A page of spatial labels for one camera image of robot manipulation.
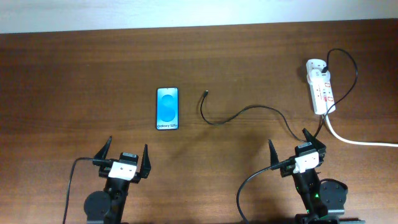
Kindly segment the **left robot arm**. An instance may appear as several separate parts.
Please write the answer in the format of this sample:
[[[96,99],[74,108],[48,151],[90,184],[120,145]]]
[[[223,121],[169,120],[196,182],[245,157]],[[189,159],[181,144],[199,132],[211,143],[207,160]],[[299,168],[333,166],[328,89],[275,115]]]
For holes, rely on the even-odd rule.
[[[129,186],[148,178],[151,171],[148,145],[141,157],[122,152],[118,159],[107,159],[111,141],[109,138],[93,158],[98,175],[106,183],[103,190],[91,193],[84,202],[87,224],[121,223]]]

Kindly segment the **blue Samsung Galaxy smartphone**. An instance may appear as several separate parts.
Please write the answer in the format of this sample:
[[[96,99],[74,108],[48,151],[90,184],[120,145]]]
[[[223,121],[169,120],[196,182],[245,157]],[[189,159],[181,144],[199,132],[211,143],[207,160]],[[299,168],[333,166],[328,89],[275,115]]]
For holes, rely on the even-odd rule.
[[[179,128],[178,88],[157,89],[156,129],[176,130]]]

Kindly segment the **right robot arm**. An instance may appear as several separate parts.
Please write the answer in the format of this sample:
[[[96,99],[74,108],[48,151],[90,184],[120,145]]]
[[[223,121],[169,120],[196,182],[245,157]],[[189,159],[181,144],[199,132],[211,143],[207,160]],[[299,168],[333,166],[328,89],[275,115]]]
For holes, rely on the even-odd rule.
[[[282,177],[291,176],[307,214],[295,216],[297,223],[339,223],[345,214],[344,204],[348,186],[335,179],[319,179],[316,168],[326,155],[326,146],[306,129],[306,143],[295,147],[295,154],[280,161],[276,149],[269,141],[271,170],[280,170]]]

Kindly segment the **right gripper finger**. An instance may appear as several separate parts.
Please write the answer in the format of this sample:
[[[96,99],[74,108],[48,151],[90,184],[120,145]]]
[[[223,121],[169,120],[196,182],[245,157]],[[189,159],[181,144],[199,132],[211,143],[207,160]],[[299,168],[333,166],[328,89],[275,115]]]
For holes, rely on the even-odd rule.
[[[268,140],[268,144],[269,144],[269,151],[270,151],[270,167],[271,170],[274,170],[277,168],[277,165],[279,164],[279,158],[276,152],[276,149],[272,143],[272,140],[269,139]]]
[[[316,150],[326,150],[326,146],[322,142],[320,142],[315,136],[313,136],[307,129],[303,128],[302,132],[307,142],[310,142]]]

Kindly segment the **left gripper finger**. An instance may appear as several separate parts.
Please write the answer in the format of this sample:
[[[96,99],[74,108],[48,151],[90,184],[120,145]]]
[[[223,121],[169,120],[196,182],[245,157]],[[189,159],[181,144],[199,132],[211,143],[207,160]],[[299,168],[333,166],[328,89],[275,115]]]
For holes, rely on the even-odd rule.
[[[140,172],[139,172],[141,178],[142,179],[148,178],[151,169],[152,169],[152,166],[151,166],[150,159],[149,159],[148,145],[145,144],[142,161],[141,161],[141,168],[140,168]]]
[[[108,138],[105,145],[94,155],[93,165],[101,165],[104,161],[106,161],[106,156],[109,151],[111,141],[112,141],[112,136]]]

